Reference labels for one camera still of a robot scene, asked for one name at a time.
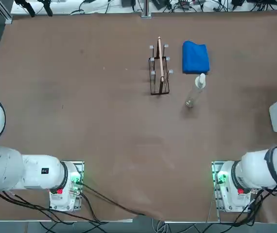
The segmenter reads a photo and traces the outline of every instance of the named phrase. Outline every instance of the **clear bottle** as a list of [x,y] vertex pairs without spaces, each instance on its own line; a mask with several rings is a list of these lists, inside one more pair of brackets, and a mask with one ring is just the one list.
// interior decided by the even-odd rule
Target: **clear bottle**
[[192,86],[190,92],[188,93],[187,99],[185,104],[187,107],[192,108],[197,101],[200,93],[202,92],[203,88],[206,86],[206,75],[200,74],[195,79],[195,85]]

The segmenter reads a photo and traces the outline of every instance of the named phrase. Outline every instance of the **black strap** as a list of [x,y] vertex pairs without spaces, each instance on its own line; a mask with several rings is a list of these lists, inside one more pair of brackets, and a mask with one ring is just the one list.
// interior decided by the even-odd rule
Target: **black strap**
[[57,193],[57,190],[63,189],[63,188],[65,187],[66,182],[67,182],[67,178],[68,178],[68,176],[69,176],[69,171],[68,171],[68,169],[67,169],[66,164],[65,164],[64,162],[62,162],[62,161],[61,161],[60,163],[61,163],[61,165],[62,165],[63,168],[64,168],[64,178],[63,178],[61,184],[60,184],[57,188],[51,188],[51,189],[50,189],[50,192],[53,193],[53,194],[56,194],[56,193]]
[[270,172],[271,177],[274,179],[274,181],[277,184],[277,173],[276,173],[275,166],[274,166],[274,163],[273,163],[273,154],[274,154],[274,150],[276,148],[277,148],[277,146],[273,147],[273,148],[270,148],[266,152],[264,160],[266,160],[266,162],[267,162],[267,167],[268,167],[268,170]]

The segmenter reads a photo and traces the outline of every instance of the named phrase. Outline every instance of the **metal bracket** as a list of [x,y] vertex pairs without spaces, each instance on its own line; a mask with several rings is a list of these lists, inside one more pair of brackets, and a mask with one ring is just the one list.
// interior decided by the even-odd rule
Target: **metal bracket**
[[149,12],[149,0],[144,0],[144,9],[141,18],[152,18],[152,14]]
[[213,187],[214,187],[214,196],[215,196],[215,204],[216,204],[216,215],[217,220],[221,221],[220,210],[224,211],[224,205],[222,202],[222,195],[218,184],[216,183],[216,175],[221,170],[225,161],[212,161],[212,178],[213,178]]
[[4,17],[5,24],[11,24],[12,23],[12,16],[10,15],[10,12],[8,9],[2,4],[0,0],[0,15]]
[[[85,171],[84,161],[70,161],[70,162],[73,163],[76,166],[77,171],[81,175],[80,182],[83,183],[84,182],[84,171]],[[74,210],[75,211],[81,209],[81,201],[82,201],[81,196],[76,197],[75,204],[74,204]]]

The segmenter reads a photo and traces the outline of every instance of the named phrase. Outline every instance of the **blue towel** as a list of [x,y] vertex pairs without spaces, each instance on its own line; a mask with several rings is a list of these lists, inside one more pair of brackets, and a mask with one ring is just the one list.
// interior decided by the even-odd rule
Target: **blue towel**
[[210,70],[206,45],[197,45],[191,41],[183,44],[183,73],[207,73]]

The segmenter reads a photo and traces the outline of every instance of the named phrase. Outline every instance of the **tabletop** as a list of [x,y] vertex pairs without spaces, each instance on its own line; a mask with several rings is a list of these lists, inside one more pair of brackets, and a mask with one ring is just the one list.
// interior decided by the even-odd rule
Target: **tabletop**
[[[170,93],[149,93],[149,45],[167,43]],[[181,71],[182,44],[207,46],[210,72],[197,105],[196,75]],[[162,220],[216,221],[212,161],[277,145],[277,12],[16,17],[0,43],[0,145],[83,160],[85,183]],[[18,192],[47,205],[46,190]],[[133,215],[88,193],[96,215]],[[88,208],[77,214],[90,217]],[[235,214],[222,214],[233,220]],[[46,219],[0,199],[0,220]],[[277,222],[277,197],[257,221]]]

